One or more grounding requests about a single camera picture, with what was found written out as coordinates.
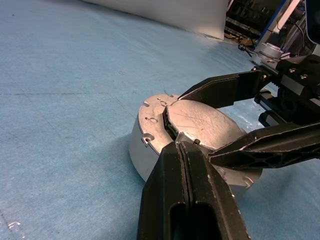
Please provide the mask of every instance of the blue floor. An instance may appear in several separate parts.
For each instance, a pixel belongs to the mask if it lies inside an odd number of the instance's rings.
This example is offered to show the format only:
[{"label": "blue floor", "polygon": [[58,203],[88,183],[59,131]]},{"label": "blue floor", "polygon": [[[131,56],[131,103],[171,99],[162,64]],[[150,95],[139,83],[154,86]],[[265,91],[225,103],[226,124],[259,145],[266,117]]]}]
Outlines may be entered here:
[{"label": "blue floor", "polygon": [[[0,239],[134,240],[144,181],[128,144],[140,104],[252,66],[237,45],[97,5],[2,0]],[[223,111],[261,127],[252,100]],[[238,201],[253,239],[319,239],[319,168],[263,173]]]}]

